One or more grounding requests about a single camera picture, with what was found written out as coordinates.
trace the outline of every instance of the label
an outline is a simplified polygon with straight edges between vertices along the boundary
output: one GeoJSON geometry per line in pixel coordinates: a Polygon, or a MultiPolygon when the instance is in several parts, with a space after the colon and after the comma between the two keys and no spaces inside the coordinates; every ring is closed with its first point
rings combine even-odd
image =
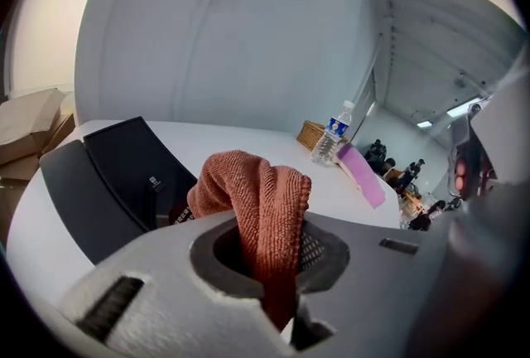
{"type": "Polygon", "coordinates": [[[180,224],[188,220],[194,220],[190,207],[186,203],[177,203],[169,212],[169,224],[180,224]]]}
{"type": "Polygon", "coordinates": [[[348,125],[346,125],[345,123],[341,123],[339,120],[335,118],[332,118],[330,119],[330,123],[325,128],[325,130],[328,133],[333,134],[334,136],[342,137],[345,135],[345,131],[347,128],[348,128],[348,125]]]}
{"type": "Polygon", "coordinates": [[[162,184],[162,181],[157,180],[156,177],[149,177],[149,186],[151,187],[151,190],[155,191],[156,193],[160,193],[165,187],[162,184]]]}

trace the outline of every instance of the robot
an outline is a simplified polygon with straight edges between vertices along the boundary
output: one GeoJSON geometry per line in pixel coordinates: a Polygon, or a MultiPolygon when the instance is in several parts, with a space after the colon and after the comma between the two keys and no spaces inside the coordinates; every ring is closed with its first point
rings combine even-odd
{"type": "Polygon", "coordinates": [[[306,213],[306,265],[287,341],[261,309],[261,285],[236,269],[233,212],[142,235],[97,265],[58,309],[28,300],[81,356],[449,354],[488,321],[523,262],[527,63],[524,49],[496,92],[451,124],[448,187],[463,205],[429,231],[306,213]]]}

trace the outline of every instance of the orange towel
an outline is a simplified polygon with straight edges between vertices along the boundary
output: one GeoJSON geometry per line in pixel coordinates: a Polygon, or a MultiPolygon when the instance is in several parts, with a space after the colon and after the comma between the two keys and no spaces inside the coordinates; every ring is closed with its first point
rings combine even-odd
{"type": "Polygon", "coordinates": [[[301,223],[311,179],[240,150],[210,156],[188,204],[195,218],[234,209],[243,259],[263,285],[263,309],[278,330],[295,310],[301,223]]]}

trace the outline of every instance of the white table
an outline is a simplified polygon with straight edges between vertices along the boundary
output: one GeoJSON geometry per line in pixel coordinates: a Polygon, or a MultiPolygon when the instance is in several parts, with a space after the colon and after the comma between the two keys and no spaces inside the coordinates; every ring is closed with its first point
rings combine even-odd
{"type": "MultiPolygon", "coordinates": [[[[116,122],[84,123],[63,143],[82,139],[116,122]]],[[[399,228],[398,198],[384,181],[379,180],[386,201],[375,210],[339,167],[324,168],[312,163],[309,151],[289,133],[192,123],[148,124],[197,177],[212,153],[241,149],[265,157],[272,165],[288,165],[309,176],[310,211],[340,220],[399,228]]],[[[7,238],[7,262],[23,290],[33,289],[53,305],[94,267],[63,225],[41,170],[30,181],[13,216],[7,238]]]]}

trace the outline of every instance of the cardboard box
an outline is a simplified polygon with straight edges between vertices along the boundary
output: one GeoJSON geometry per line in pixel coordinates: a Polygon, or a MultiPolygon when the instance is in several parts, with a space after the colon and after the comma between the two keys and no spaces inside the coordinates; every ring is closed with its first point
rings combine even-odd
{"type": "Polygon", "coordinates": [[[7,247],[7,233],[18,202],[27,186],[26,181],[0,182],[0,241],[7,247]]]}
{"type": "Polygon", "coordinates": [[[68,135],[74,131],[74,115],[59,115],[51,127],[50,141],[42,148],[39,153],[21,157],[15,161],[8,162],[0,166],[0,178],[10,180],[30,181],[39,169],[39,158],[55,149],[68,135]]]}
{"type": "Polygon", "coordinates": [[[64,97],[46,89],[0,104],[0,165],[41,152],[64,97]]]}

